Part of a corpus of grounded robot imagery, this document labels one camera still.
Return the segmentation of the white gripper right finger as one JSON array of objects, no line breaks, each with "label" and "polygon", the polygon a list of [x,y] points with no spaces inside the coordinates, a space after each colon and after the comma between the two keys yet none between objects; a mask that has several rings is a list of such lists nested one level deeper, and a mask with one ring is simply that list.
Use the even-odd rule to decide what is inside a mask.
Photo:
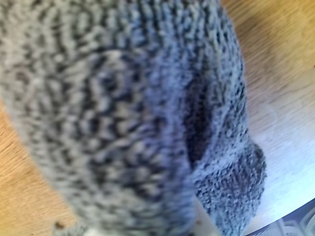
[{"label": "white gripper right finger", "polygon": [[217,227],[212,222],[201,203],[194,203],[195,222],[193,227],[194,236],[220,236]]}]

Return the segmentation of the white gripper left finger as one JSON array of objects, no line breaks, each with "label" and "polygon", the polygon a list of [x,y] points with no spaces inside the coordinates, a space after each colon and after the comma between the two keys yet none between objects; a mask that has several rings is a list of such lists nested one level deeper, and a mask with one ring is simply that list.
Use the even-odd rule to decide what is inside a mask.
[{"label": "white gripper left finger", "polygon": [[88,228],[85,231],[85,236],[105,236],[104,232],[99,229]]}]

